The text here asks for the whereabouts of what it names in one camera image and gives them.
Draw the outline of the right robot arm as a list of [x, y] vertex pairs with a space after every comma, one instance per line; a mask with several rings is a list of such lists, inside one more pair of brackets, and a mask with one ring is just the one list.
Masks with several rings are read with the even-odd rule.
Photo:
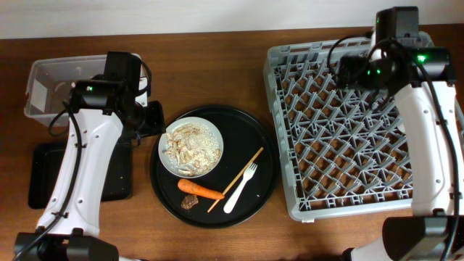
[[367, 57], [343, 56], [337, 84], [386, 91], [405, 129], [413, 213], [385, 220], [374, 242], [347, 249], [345, 260], [463, 258], [463, 148], [455, 113], [455, 71], [447, 49], [422, 47], [415, 33], [369, 35]]

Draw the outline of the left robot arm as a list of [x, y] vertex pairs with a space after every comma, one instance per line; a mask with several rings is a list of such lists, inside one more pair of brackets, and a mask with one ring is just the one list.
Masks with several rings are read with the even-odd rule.
[[142, 105], [152, 78], [103, 76], [80, 80], [65, 102], [67, 146], [49, 203], [33, 233], [19, 233], [16, 260], [121, 260], [99, 239], [99, 210], [116, 143], [165, 132], [159, 102]]

